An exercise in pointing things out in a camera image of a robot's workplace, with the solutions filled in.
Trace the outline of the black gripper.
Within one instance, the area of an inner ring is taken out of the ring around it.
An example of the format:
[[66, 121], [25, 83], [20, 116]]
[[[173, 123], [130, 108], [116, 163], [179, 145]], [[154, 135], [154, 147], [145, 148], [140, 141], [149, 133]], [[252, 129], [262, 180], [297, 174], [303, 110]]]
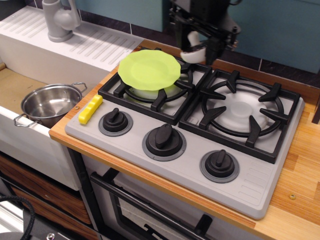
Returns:
[[229, 16], [228, 8], [240, 0], [172, 0], [169, 15], [175, 26], [177, 46], [186, 52], [190, 47], [188, 35], [192, 31], [208, 38], [205, 64], [212, 65], [225, 48], [234, 48], [240, 26]]

